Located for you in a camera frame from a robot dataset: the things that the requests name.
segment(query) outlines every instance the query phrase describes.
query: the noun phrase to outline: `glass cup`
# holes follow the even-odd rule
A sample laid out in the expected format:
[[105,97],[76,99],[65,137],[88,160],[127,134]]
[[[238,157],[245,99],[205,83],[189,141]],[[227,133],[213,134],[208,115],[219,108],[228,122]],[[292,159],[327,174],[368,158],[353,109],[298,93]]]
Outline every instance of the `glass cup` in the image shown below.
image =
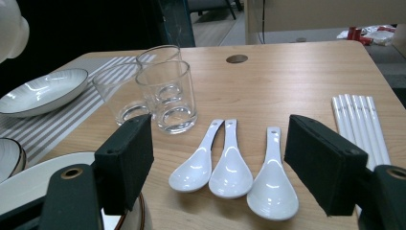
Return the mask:
[[139,63],[128,62],[105,69],[92,79],[119,126],[130,118],[149,112],[143,93],[135,82],[140,70]]
[[149,65],[137,75],[136,81],[161,130],[176,134],[194,125],[197,111],[191,67],[186,61],[169,60]]
[[143,68],[168,60],[182,60],[180,48],[175,45],[153,47],[137,56],[137,61]]

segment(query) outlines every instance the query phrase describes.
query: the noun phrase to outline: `white chopstick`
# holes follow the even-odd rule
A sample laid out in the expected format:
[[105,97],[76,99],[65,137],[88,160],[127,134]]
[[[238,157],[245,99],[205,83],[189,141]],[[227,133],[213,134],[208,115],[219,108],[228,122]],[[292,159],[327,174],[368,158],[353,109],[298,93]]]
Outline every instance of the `white chopstick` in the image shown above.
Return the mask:
[[352,104],[351,96],[349,94],[345,94],[344,97],[346,99],[347,110],[348,110],[349,115],[350,115],[352,132],[353,132],[354,137],[355,137],[355,145],[357,147],[361,148],[362,150],[365,150],[364,143],[362,142],[361,132],[360,132],[360,130],[358,128],[358,119],[356,118],[356,115],[355,115],[355,111],[354,111],[354,107],[353,107],[353,104]]
[[332,105],[340,135],[369,155],[368,168],[373,171],[378,165],[390,165],[373,98],[339,95],[332,98]]
[[352,132],[351,121],[350,121],[350,116],[349,116],[349,110],[347,109],[346,99],[344,98],[344,95],[339,95],[338,99],[340,100],[341,107],[343,108],[342,115],[343,115],[344,126],[346,127],[346,131],[347,131],[347,135],[348,135],[347,140],[351,141],[354,145],[356,145],[355,137]]
[[343,117],[343,107],[340,104],[340,99],[337,97],[333,97],[332,100],[332,107],[334,108],[334,116],[335,116],[335,121],[338,126],[338,132],[340,133],[341,136],[343,136],[346,139],[348,138],[348,132],[346,130],[346,125]]
[[385,140],[382,134],[382,128],[379,122],[378,114],[376,113],[375,103],[372,97],[367,97],[367,104],[370,110],[373,130],[375,131],[376,139],[378,141],[378,146],[380,150],[380,155],[383,159],[384,165],[391,165],[391,160],[389,159],[388,149],[386,148]]
[[367,104],[367,99],[365,96],[359,96],[359,101],[361,103],[362,113],[364,114],[364,121],[365,121],[365,125],[367,127],[367,132],[368,132],[368,136],[370,139],[370,144],[372,147],[372,154],[375,159],[375,163],[376,163],[376,165],[382,165],[383,158],[380,154],[378,141],[376,138],[375,130],[373,128],[371,113],[370,113],[370,110],[369,110],[368,104]]
[[354,112],[357,118],[358,129],[360,130],[363,150],[368,154],[368,168],[373,171],[373,168],[376,166],[375,157],[372,153],[372,145],[370,142],[370,136],[367,132],[367,125],[365,123],[364,114],[362,112],[361,103],[359,102],[359,98],[356,95],[352,95],[352,104],[354,108]]

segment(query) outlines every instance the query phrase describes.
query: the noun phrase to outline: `white ceramic spoon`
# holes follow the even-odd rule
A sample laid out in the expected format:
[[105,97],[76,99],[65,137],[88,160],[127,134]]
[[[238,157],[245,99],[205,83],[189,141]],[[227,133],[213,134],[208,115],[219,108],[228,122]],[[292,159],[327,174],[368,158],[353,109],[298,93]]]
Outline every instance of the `white ceramic spoon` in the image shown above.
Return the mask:
[[264,219],[290,219],[299,210],[299,200],[281,161],[281,129],[267,129],[265,162],[247,195],[248,206]]
[[173,190],[191,193],[209,182],[212,175],[212,143],[223,121],[212,121],[199,148],[170,175],[169,184]]
[[237,146],[237,120],[225,122],[224,150],[209,181],[213,194],[221,198],[237,198],[250,191],[254,178]]

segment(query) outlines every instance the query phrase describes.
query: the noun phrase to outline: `red object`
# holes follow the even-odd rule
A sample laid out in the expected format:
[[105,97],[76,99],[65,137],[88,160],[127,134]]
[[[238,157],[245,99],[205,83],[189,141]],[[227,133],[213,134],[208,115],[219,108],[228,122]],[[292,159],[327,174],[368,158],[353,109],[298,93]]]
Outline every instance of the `red object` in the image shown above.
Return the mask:
[[368,37],[361,36],[361,37],[359,37],[359,41],[360,41],[363,45],[371,45],[372,42],[373,42],[373,39],[372,39],[372,38],[368,38]]
[[361,29],[355,29],[354,31],[354,36],[352,37],[352,40],[357,40],[359,41],[359,38],[361,37]]
[[396,31],[396,28],[378,27],[378,31],[388,31],[394,33]]
[[353,40],[355,29],[356,29],[356,27],[349,28],[349,34],[347,35],[347,40]]

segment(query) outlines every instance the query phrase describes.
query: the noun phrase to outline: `white plate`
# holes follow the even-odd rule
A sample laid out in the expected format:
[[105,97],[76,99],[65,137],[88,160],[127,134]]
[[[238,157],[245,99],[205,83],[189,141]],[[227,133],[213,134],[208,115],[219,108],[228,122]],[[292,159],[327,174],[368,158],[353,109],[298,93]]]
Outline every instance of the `white plate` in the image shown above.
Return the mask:
[[0,138],[0,183],[26,168],[26,153],[10,138]]
[[20,85],[0,99],[0,113],[31,117],[71,102],[87,85],[87,71],[61,70]]
[[[90,165],[95,161],[94,152],[76,152],[42,162],[9,178],[0,184],[0,215],[37,198],[45,196],[48,182],[54,172],[74,164]],[[107,216],[102,213],[104,229],[152,229],[147,203],[140,195],[133,211],[126,217]]]

